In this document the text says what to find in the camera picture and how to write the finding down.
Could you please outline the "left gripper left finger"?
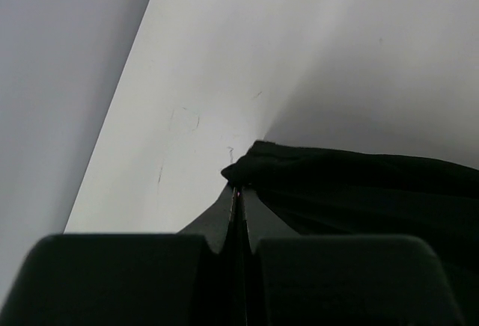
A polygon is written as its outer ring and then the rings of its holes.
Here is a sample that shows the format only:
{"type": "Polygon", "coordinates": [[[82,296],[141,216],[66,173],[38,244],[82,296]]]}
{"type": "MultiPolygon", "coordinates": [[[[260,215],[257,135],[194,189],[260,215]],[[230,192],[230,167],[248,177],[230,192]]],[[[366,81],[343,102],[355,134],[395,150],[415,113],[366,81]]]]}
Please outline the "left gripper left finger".
{"type": "Polygon", "coordinates": [[[195,220],[181,229],[180,235],[203,236],[210,250],[220,254],[224,247],[236,202],[235,190],[224,187],[218,199],[195,220]]]}

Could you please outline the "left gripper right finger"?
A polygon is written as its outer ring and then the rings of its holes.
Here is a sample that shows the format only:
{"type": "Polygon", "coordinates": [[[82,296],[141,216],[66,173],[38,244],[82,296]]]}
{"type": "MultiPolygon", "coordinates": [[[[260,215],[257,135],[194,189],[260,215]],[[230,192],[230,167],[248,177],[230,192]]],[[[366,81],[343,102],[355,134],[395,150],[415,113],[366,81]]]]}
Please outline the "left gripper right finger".
{"type": "Polygon", "coordinates": [[[238,236],[242,254],[254,254],[263,239],[294,239],[299,234],[261,201],[256,191],[239,193],[238,236]]]}

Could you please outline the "black t shirt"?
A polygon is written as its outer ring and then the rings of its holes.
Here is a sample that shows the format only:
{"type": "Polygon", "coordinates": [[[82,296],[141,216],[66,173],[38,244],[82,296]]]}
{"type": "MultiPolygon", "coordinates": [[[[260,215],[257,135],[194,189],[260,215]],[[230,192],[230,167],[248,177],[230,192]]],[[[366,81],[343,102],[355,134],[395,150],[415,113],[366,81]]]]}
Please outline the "black t shirt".
{"type": "Polygon", "coordinates": [[[222,171],[302,235],[406,234],[439,256],[466,324],[478,323],[478,171],[413,156],[256,141],[222,171]]]}

